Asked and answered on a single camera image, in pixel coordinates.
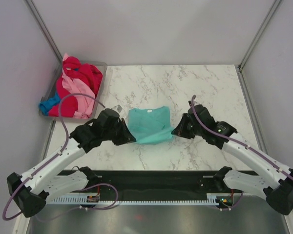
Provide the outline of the teal t shirt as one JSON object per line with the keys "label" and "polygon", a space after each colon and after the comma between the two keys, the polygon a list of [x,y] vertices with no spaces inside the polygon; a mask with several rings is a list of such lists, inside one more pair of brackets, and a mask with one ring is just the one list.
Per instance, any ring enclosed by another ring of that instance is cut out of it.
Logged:
{"label": "teal t shirt", "polygon": [[170,142],[174,129],[170,123],[170,109],[162,106],[157,109],[133,108],[128,112],[128,129],[140,145],[155,145]]}

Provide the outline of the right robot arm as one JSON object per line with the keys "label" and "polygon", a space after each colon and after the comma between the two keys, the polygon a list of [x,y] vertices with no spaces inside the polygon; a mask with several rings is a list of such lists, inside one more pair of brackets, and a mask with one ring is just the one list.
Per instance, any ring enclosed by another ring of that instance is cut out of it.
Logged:
{"label": "right robot arm", "polygon": [[251,146],[227,122],[215,121],[203,105],[190,102],[189,106],[171,133],[187,139],[201,137],[207,144],[236,157],[256,173],[248,175],[224,166],[214,176],[215,189],[225,192],[230,188],[255,195],[278,213],[289,215],[293,210],[293,168]]}

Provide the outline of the grey plastic bin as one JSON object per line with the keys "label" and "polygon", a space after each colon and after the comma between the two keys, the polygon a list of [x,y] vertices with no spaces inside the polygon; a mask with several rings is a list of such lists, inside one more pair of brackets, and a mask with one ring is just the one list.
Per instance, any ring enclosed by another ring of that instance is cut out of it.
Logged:
{"label": "grey plastic bin", "polygon": [[[82,61],[82,60],[80,60],[80,62],[82,64],[88,63],[88,64],[96,66],[101,71],[101,73],[103,74],[103,80],[102,80],[101,85],[99,87],[98,94],[95,97],[96,100],[99,100],[99,98],[101,96],[101,93],[102,93],[102,90],[103,90],[104,82],[105,82],[107,64],[105,62],[99,62],[99,61],[85,61],[85,60]],[[56,81],[60,77],[61,73],[62,73],[62,63],[58,66],[58,68],[57,68],[57,70],[56,70],[56,72],[54,74],[54,77],[52,78],[51,84],[49,85],[49,88],[48,88],[46,94],[44,95],[44,97],[41,98],[41,101],[46,101],[49,98],[54,96],[54,94],[56,92]],[[93,108],[93,113],[92,113],[90,118],[94,117],[94,114],[96,112],[96,109],[97,109],[98,105],[99,105],[99,103],[97,101],[95,101],[94,108]],[[57,119],[58,118],[58,117],[44,116],[40,110],[39,110],[39,115],[42,116],[42,117],[51,118],[51,119]],[[75,118],[69,118],[69,117],[63,117],[63,118],[65,118],[65,119],[67,119],[69,121],[74,121],[74,122],[83,122],[83,121],[87,120],[87,119],[75,119]]]}

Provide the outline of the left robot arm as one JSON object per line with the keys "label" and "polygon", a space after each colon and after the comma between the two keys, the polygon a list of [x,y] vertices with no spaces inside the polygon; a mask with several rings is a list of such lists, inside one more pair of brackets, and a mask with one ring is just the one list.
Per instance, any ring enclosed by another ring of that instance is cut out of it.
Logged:
{"label": "left robot arm", "polygon": [[25,217],[38,214],[48,202],[62,195],[74,191],[91,192],[97,188],[98,176],[89,167],[60,176],[69,164],[104,141],[111,141],[116,146],[136,141],[125,120],[109,108],[101,111],[97,118],[77,126],[67,136],[64,144],[50,157],[21,175],[12,173],[7,177],[11,201]]}

